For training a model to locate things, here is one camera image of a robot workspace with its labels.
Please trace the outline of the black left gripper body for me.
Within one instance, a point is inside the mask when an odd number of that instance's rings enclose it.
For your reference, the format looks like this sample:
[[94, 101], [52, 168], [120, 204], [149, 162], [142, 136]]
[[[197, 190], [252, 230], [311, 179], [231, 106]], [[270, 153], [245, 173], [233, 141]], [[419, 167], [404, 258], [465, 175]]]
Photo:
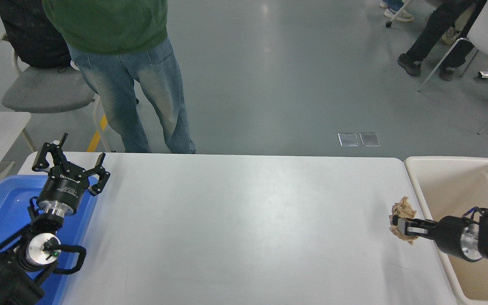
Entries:
[[45, 208], [50, 202], [64, 203], [69, 208], [78, 208], [85, 190], [89, 187], [89, 178], [85, 169], [70, 165], [54, 166], [49, 170], [47, 181], [37, 198], [37, 205]]

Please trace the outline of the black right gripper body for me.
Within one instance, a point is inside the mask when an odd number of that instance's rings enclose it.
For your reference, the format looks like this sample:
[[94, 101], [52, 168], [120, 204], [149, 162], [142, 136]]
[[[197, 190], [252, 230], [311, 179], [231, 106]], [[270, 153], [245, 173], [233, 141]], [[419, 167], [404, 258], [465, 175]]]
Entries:
[[440, 251], [460, 259], [466, 259], [461, 237], [468, 221], [455, 216], [443, 217], [435, 226], [435, 243]]

